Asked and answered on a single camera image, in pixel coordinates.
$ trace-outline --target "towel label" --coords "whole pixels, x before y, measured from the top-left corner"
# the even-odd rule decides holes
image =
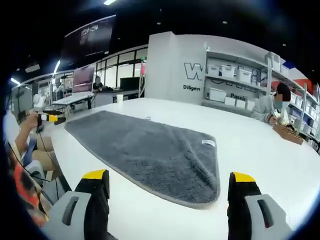
[[[202,140],[202,144],[209,144],[209,145],[211,145],[212,147],[215,147],[215,146],[216,146],[215,142],[212,141],[212,140]]]

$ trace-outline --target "computer monitor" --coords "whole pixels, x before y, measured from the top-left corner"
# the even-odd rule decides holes
[[[72,93],[92,92],[95,67],[93,65],[78,68],[73,74]]]
[[[139,77],[124,77],[120,79],[120,89],[125,91],[139,89]]]

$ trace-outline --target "paper cup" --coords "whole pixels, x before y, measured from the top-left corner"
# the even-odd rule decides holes
[[[116,101],[117,103],[122,103],[124,101],[124,95],[123,94],[117,94],[116,95]]]

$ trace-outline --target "gray towel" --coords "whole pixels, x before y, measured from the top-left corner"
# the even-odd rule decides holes
[[[107,166],[156,196],[188,207],[218,197],[217,148],[210,135],[108,111],[68,122],[65,129]]]

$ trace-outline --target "desk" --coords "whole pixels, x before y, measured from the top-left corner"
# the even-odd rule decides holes
[[[69,106],[71,104],[75,104],[80,101],[87,101],[88,109],[91,109],[91,99],[93,98],[95,94],[89,91],[86,92],[76,92],[73,93],[71,96],[67,96],[65,98],[62,98],[58,101],[54,101],[52,105],[60,105],[60,106]]]
[[[100,107],[107,104],[113,104],[117,102],[117,95],[123,94],[123,100],[131,100],[138,98],[138,90],[131,91],[109,91],[109,92],[97,92],[93,101],[94,107]]]
[[[217,144],[220,196],[203,209],[192,209],[141,189],[88,152],[64,129],[64,123],[56,126],[51,136],[53,147],[71,189],[85,173],[109,170],[108,230],[119,240],[228,239],[227,197],[232,171],[255,178],[261,192],[284,209],[293,230],[317,197],[319,155],[305,142],[297,145],[282,139],[263,122],[209,107],[149,98],[96,107],[70,119],[101,110],[141,119],[151,117],[154,122],[207,133]]]

